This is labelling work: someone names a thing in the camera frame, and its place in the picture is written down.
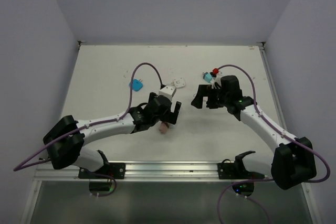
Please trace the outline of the brown USB charger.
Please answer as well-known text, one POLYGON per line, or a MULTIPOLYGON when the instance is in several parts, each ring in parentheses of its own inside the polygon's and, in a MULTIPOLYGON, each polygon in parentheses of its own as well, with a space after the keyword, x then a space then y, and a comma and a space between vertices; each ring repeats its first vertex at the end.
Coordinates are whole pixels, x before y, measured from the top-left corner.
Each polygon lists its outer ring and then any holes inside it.
POLYGON ((161 122, 160 126, 159 126, 159 132, 161 134, 166 134, 167 131, 169 130, 170 126, 168 123, 166 122, 161 122))

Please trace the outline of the white plug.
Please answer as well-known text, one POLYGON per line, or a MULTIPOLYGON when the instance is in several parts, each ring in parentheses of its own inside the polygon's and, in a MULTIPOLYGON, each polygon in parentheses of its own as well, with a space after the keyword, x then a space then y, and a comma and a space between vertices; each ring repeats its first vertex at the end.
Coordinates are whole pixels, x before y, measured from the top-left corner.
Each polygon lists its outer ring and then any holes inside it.
POLYGON ((171 85, 176 87, 177 89, 181 89, 186 87, 186 82, 184 78, 177 77, 172 80, 171 85))

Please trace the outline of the blue plug adapter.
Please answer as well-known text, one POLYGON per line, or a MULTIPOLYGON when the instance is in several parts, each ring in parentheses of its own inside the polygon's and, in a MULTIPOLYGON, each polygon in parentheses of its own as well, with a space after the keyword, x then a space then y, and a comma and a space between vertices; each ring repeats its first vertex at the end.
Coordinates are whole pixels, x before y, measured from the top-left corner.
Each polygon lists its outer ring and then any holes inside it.
POLYGON ((132 90, 139 92, 143 88, 143 83, 141 79, 133 79, 132 83, 129 83, 129 86, 132 87, 132 90))

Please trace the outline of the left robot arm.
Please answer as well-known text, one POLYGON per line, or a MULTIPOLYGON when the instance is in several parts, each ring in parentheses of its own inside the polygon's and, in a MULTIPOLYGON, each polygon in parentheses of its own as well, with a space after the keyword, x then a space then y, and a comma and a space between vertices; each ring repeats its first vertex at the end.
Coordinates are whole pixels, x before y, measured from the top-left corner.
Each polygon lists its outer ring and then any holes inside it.
POLYGON ((64 116, 45 135, 43 143, 55 170, 77 166, 97 178, 112 175, 111 165, 101 150, 90 150, 86 145, 107 137, 134 134, 148 130, 158 122, 176 124, 181 109, 177 101, 160 94, 150 93, 144 106, 134 106, 122 115, 97 120, 75 120, 64 116))

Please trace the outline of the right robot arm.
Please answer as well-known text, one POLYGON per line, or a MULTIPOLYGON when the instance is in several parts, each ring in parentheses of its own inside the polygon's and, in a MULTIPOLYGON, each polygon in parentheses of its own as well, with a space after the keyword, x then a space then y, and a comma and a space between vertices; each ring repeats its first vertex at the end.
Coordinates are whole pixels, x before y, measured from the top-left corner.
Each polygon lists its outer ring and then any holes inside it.
POLYGON ((255 100, 244 96, 236 76, 223 76, 214 84, 200 84, 191 105, 197 109, 226 108, 228 113, 252 129, 270 148, 273 157, 246 151, 232 163, 218 163, 218 169, 238 178, 274 179, 281 189, 289 189, 317 174, 312 144, 297 138, 263 113, 255 100))

